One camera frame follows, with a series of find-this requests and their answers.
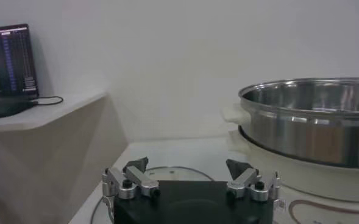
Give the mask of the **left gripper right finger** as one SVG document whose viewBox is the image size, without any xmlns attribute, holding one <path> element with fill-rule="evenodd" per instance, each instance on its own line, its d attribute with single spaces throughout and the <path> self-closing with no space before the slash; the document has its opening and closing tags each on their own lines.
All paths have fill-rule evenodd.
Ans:
<svg viewBox="0 0 359 224">
<path fill-rule="evenodd" d="M 253 201 L 279 199 L 280 177 L 277 172 L 259 171 L 249 163 L 226 160 L 232 177 L 227 183 L 228 201 L 236 201 L 249 195 Z"/>
</svg>

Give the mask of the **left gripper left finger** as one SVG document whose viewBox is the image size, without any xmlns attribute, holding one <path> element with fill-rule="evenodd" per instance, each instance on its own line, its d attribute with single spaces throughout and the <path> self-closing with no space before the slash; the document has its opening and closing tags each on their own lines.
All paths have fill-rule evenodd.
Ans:
<svg viewBox="0 0 359 224">
<path fill-rule="evenodd" d="M 144 172 L 149 160 L 147 157 L 129 161 L 120 170 L 106 168 L 102 174 L 102 194 L 104 197 L 118 197 L 122 200 L 131 200 L 137 192 L 142 196 L 155 200 L 160 196 L 160 185 L 150 179 Z"/>
</svg>

